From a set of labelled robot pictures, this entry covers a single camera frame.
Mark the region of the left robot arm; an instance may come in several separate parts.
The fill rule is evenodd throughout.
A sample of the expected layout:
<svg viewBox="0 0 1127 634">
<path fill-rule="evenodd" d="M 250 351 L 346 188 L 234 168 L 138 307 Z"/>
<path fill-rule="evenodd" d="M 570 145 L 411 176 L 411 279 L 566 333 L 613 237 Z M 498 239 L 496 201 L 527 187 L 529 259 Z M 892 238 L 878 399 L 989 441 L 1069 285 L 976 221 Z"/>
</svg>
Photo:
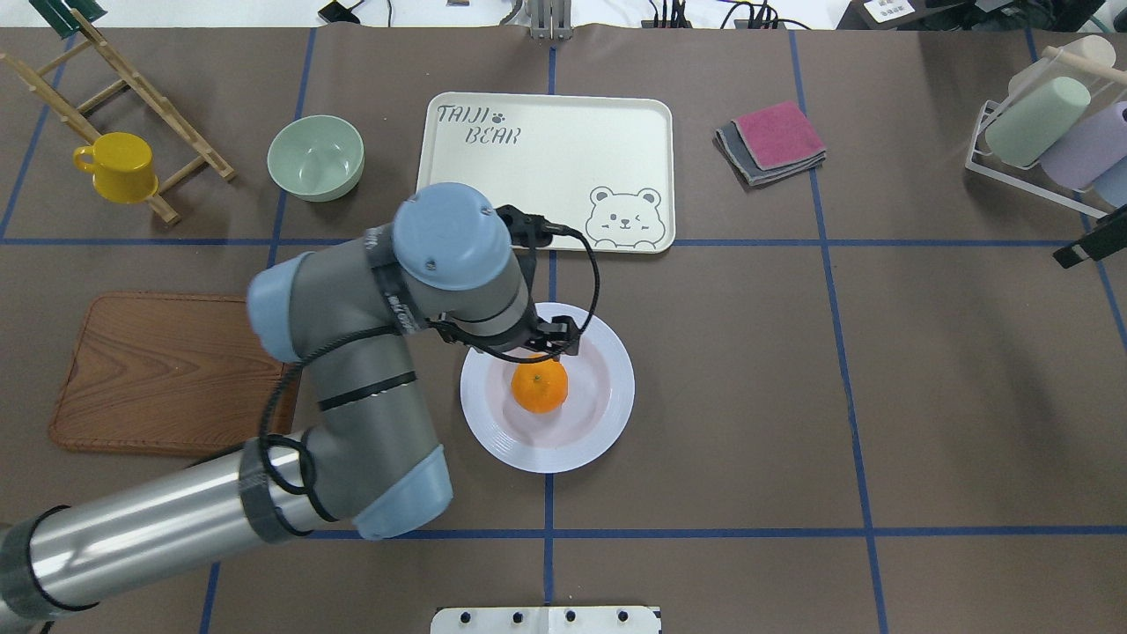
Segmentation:
<svg viewBox="0 0 1127 634">
<path fill-rule="evenodd" d="M 263 270 L 248 289 L 261 348 L 289 365 L 252 438 L 132 490 L 59 504 L 3 532 L 3 631 L 350 519 L 387 539 L 431 523 L 453 490 L 408 336 L 435 330 L 503 361 L 578 352 L 585 325 L 539 316 L 539 247 L 579 229 L 433 184 L 390 224 Z"/>
</svg>

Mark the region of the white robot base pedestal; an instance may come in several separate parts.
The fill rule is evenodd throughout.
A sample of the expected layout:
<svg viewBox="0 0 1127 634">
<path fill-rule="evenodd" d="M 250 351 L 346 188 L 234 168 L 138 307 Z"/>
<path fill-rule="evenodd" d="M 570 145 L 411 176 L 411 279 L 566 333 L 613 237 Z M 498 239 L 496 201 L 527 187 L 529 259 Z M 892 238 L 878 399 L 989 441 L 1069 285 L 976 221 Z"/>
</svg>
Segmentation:
<svg viewBox="0 0 1127 634">
<path fill-rule="evenodd" d="M 442 608 L 431 633 L 662 633 L 659 608 L 648 606 L 532 606 Z"/>
</svg>

